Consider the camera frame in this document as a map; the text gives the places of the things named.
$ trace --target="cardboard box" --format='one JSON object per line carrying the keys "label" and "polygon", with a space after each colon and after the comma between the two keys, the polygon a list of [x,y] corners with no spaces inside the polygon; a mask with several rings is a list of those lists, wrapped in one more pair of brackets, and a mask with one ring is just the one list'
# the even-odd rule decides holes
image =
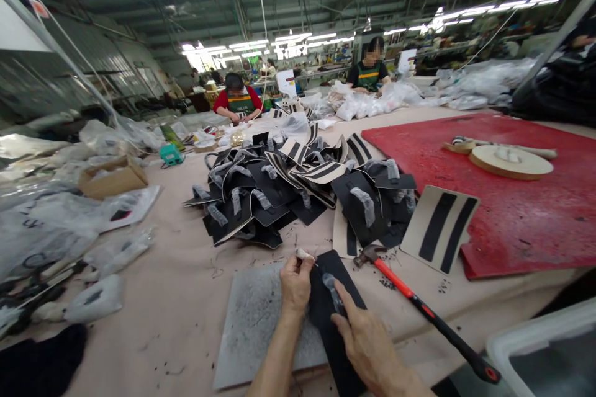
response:
{"label": "cardboard box", "polygon": [[[93,179],[93,177],[101,170],[112,172],[118,168],[117,172],[113,172],[105,177]],[[147,175],[142,167],[140,167],[129,156],[123,156],[117,160],[102,164],[101,166],[92,167],[81,173],[79,178],[79,189],[84,195],[91,199],[103,200],[112,195],[119,195],[135,189],[141,189],[149,184]]]}
{"label": "cardboard box", "polygon": [[202,148],[198,148],[197,146],[194,146],[194,152],[195,153],[213,152],[216,149],[217,149],[217,143],[213,143],[210,146],[202,147]]}

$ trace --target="small tool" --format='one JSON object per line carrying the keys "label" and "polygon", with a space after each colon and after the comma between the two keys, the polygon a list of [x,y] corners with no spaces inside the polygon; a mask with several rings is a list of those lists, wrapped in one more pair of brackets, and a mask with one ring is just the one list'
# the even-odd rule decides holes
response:
{"label": "small tool", "polygon": [[474,349],[472,349],[464,340],[462,340],[451,329],[446,322],[439,318],[422,300],[414,294],[411,289],[399,279],[393,271],[387,266],[382,259],[379,258],[377,252],[387,251],[385,247],[368,247],[362,250],[360,256],[354,258],[354,263],[358,268],[362,267],[365,262],[370,262],[377,267],[397,289],[410,300],[422,315],[432,324],[447,340],[459,351],[459,353],[470,364],[474,373],[487,383],[496,385],[501,380],[501,374],[491,365],[489,365]]}

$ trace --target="woman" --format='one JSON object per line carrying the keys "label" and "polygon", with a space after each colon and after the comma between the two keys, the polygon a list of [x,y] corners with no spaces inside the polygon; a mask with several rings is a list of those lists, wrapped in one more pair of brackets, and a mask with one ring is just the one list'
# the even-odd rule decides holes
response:
{"label": "woman", "polygon": [[383,63],[384,42],[382,37],[375,37],[368,44],[366,56],[352,67],[346,83],[354,91],[368,93],[378,92],[378,83],[389,84],[391,78]]}
{"label": "woman", "polygon": [[[238,124],[255,119],[261,113],[262,107],[261,99],[255,90],[245,86],[238,73],[228,73],[225,77],[225,90],[220,93],[213,109],[218,115],[228,117],[234,124]],[[246,116],[240,118],[240,112]]]}

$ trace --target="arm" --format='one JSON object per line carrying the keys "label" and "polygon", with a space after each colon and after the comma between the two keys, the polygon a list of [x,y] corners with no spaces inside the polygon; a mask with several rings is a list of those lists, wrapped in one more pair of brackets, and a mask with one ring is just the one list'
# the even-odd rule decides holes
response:
{"label": "arm", "polygon": [[252,87],[246,87],[246,89],[248,90],[250,99],[253,101],[255,111],[252,112],[249,116],[242,118],[242,122],[248,122],[250,120],[255,119],[257,116],[261,114],[261,109],[263,108],[263,103],[261,102],[261,99],[259,98],[259,95],[257,95],[255,89],[253,89]]}
{"label": "arm", "polygon": [[228,94],[225,91],[222,91],[213,105],[213,110],[218,115],[231,119],[234,124],[238,124],[240,122],[240,118],[237,114],[228,110],[228,104]]}
{"label": "arm", "polygon": [[385,325],[370,311],[356,307],[345,287],[335,280],[335,288],[348,319],[333,314],[348,359],[376,397],[433,397],[435,394],[397,357]]}
{"label": "arm", "polygon": [[307,258],[300,263],[296,256],[292,256],[279,273],[283,295],[281,316],[267,355],[246,397],[288,395],[296,344],[300,336],[306,304],[309,302],[310,270],[313,263],[313,258]]}

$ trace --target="black fabric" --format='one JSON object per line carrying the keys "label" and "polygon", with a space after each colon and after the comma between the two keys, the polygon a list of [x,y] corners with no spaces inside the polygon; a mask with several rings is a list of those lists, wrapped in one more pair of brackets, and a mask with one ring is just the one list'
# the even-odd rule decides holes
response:
{"label": "black fabric", "polygon": [[0,351],[0,396],[60,397],[83,361],[87,328],[67,327],[54,338],[26,339]]}
{"label": "black fabric", "polygon": [[513,95],[509,112],[527,120],[568,122],[596,127],[596,47],[587,57],[570,53]]}
{"label": "black fabric", "polygon": [[335,307],[329,289],[323,284],[322,274],[325,272],[335,276],[346,287],[357,307],[366,309],[366,305],[337,251],[331,250],[321,254],[317,258],[317,264],[318,268],[314,267],[310,272],[310,322],[321,333],[337,393],[340,397],[358,397],[366,391],[366,386],[348,360],[343,338],[331,321]]}
{"label": "black fabric", "polygon": [[[358,70],[358,66],[360,66],[360,69],[363,71],[372,70],[376,67],[376,65],[365,66],[362,63],[362,61],[358,62],[358,65],[354,65],[352,67],[352,69],[350,70],[350,73],[348,74],[348,77],[346,79],[347,84],[348,83],[353,84],[352,88],[360,87],[358,85],[358,78],[360,76],[360,71]],[[381,62],[381,68],[379,69],[379,82],[381,82],[383,79],[385,79],[388,75],[389,75],[389,72],[387,71],[387,67],[385,66],[385,64],[383,62]]]}

